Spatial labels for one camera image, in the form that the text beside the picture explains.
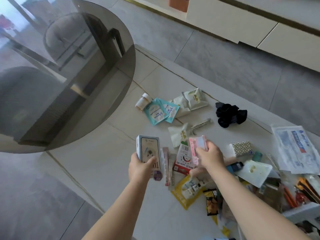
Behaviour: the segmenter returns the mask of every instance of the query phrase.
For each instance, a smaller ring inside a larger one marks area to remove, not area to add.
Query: person's left hand
[[[155,156],[151,157],[146,163],[139,160],[137,153],[134,152],[131,155],[131,161],[129,164],[129,180],[139,180],[147,182],[151,176],[151,169],[153,164],[157,161]]]

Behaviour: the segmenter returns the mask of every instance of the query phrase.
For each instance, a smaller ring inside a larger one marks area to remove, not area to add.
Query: cabinet drawer
[[[313,34],[279,23],[258,48],[320,72],[320,37]]]
[[[257,47],[277,22],[219,0],[190,0],[187,22],[227,40]]]

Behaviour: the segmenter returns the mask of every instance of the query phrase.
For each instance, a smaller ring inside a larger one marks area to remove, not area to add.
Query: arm
[[[142,163],[136,153],[132,154],[129,184],[82,240],[131,240],[155,160],[152,157]]]
[[[297,226],[246,189],[226,169],[220,149],[207,141],[209,151],[197,148],[202,165],[217,184],[248,240],[310,240]]]

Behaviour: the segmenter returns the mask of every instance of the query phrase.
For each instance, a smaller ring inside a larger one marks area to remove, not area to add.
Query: black fabric
[[[248,116],[247,110],[239,110],[236,105],[216,103],[216,115],[219,118],[218,123],[222,128],[228,128],[230,124],[241,124],[245,122]]]

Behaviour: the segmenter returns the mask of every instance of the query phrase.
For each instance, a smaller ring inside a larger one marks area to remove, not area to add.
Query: hand
[[[155,156],[151,157],[146,163],[139,160],[137,153],[131,155],[129,164],[129,180],[139,180],[141,182],[148,182],[151,176],[152,165],[157,161]]]
[[[196,151],[200,156],[201,164],[208,170],[209,168],[225,168],[221,150],[212,141],[207,140],[209,151],[198,147]]]

